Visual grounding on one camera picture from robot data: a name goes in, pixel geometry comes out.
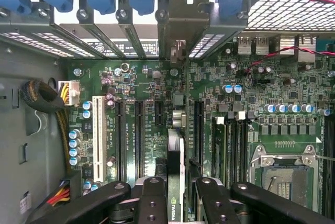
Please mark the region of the white power connector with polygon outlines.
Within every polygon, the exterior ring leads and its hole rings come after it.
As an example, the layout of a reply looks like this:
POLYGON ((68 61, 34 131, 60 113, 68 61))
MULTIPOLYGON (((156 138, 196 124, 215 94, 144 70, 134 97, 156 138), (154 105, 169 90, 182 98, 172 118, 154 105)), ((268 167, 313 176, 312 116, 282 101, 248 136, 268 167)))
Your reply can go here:
POLYGON ((77 81, 58 81, 58 93, 66 106, 80 105, 80 83, 77 81))

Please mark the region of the green motherboard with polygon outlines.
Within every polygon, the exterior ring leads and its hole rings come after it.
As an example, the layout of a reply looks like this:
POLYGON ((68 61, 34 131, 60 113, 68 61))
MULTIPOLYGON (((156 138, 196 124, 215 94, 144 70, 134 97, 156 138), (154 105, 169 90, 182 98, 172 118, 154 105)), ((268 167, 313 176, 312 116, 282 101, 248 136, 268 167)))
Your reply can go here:
MULTIPOLYGON (((134 186, 154 176, 156 159, 165 158, 168 199, 168 129, 172 92, 180 81, 170 69, 167 60, 70 62, 67 81, 79 82, 81 94, 80 105, 66 112, 68 165, 78 171, 82 194, 118 180, 134 186), (93 180, 93 96, 105 97, 103 183, 93 180)), ((213 177, 213 117, 224 117, 226 159, 245 160, 247 182, 257 144, 283 153, 311 144, 316 155, 335 158, 335 38, 240 38, 203 60, 191 56, 188 80, 186 221, 197 216, 189 160, 196 158, 202 174, 213 177)), ((335 219, 335 161, 317 160, 318 213, 335 219)))

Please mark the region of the installed green RAM stick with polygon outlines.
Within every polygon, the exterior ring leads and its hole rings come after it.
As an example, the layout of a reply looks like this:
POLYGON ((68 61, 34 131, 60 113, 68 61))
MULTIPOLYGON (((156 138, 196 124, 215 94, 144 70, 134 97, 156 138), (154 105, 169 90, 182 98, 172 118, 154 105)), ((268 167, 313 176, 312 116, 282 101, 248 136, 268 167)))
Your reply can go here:
POLYGON ((223 116, 212 118, 212 169, 213 177, 225 184, 226 180, 227 139, 223 116))

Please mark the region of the open black PC case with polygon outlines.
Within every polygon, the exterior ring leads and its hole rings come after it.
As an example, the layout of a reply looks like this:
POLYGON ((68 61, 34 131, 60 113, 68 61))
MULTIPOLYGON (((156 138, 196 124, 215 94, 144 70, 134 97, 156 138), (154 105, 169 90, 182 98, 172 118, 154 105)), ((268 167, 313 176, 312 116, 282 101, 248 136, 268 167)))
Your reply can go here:
MULTIPOLYGON (((154 0, 153 13, 143 16, 129 0, 116 0, 116 11, 107 15, 87 0, 73 0, 68 13, 44 0, 31 3, 28 15, 0 7, 0 224, 27 224, 45 204, 86 195, 68 165, 69 107, 58 93, 70 62, 170 62, 169 0, 154 0)), ((240 38, 335 38, 335 0, 243 0, 241 12, 224 20, 218 0, 202 10, 209 21, 189 60, 217 54, 240 38)))

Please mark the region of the CPU socket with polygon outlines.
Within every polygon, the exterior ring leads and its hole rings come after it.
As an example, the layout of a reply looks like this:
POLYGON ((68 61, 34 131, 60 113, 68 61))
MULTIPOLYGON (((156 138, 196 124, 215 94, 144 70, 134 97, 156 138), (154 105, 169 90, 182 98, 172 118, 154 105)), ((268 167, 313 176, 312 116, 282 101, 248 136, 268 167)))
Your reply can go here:
POLYGON ((267 152, 257 144, 251 153, 248 182, 299 205, 320 211, 319 161, 313 145, 300 152, 267 152))

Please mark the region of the white PCI slot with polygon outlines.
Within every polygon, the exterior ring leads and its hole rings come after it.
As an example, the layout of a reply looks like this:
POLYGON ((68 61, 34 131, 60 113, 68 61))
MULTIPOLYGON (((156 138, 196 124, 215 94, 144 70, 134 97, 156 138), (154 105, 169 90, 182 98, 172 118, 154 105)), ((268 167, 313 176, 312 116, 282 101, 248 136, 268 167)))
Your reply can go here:
POLYGON ((93 180, 103 183, 106 179, 107 125, 104 96, 92 97, 93 120, 93 180))

